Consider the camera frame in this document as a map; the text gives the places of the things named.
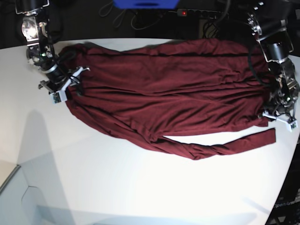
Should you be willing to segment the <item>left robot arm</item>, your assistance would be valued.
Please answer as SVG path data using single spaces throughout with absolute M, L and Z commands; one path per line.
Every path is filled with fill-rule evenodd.
M 270 87 L 269 101 L 261 116 L 280 121 L 292 132 L 298 127 L 296 105 L 300 85 L 296 80 L 296 69 L 289 58 L 294 51 L 288 34 L 288 17 L 298 0 L 223 0 L 224 5 L 217 22 L 229 18 L 229 11 L 236 9 L 237 14 L 247 18 L 256 44 L 249 49 L 251 54 L 259 47 L 268 64 L 268 69 L 275 77 L 276 83 L 264 82 L 256 73 L 251 56 L 247 57 L 250 71 L 257 81 Z

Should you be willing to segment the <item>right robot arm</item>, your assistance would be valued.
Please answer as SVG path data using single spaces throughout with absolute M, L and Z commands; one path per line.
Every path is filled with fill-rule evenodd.
M 49 31 L 49 15 L 45 9 L 50 5 L 48 0 L 16 0 L 16 14 L 24 15 L 22 34 L 26 38 L 26 57 L 28 63 L 39 69 L 47 80 L 42 80 L 38 88 L 45 88 L 53 103 L 68 100 L 68 87 L 74 86 L 78 96 L 83 96 L 80 74 L 89 67 L 69 69 L 64 62 L 75 58 L 75 50 L 56 55 L 54 41 Z

